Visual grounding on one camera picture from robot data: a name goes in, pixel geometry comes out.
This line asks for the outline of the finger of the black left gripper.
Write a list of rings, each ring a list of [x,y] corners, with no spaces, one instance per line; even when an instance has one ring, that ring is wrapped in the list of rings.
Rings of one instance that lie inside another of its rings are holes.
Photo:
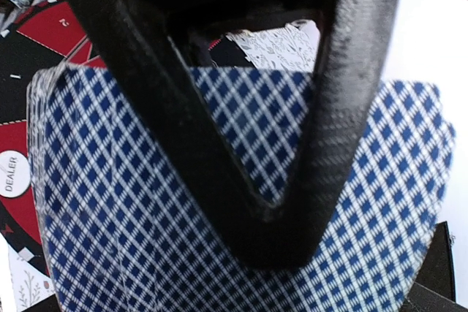
[[[67,0],[231,254],[297,270],[317,250],[366,128],[398,0]],[[310,75],[215,67],[209,45],[295,20]]]

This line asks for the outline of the white dealer button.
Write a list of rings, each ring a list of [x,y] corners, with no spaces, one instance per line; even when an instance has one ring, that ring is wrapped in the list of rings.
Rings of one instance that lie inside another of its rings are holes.
[[[1,195],[8,199],[22,196],[31,184],[28,159],[18,151],[2,151],[0,166]]]

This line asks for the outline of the blue checkered card deck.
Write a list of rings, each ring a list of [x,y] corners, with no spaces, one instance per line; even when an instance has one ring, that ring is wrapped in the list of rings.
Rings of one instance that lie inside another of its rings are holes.
[[[433,237],[456,136],[438,87],[383,83],[316,254],[272,273],[231,255],[106,69],[38,71],[27,120],[63,311],[397,311]]]

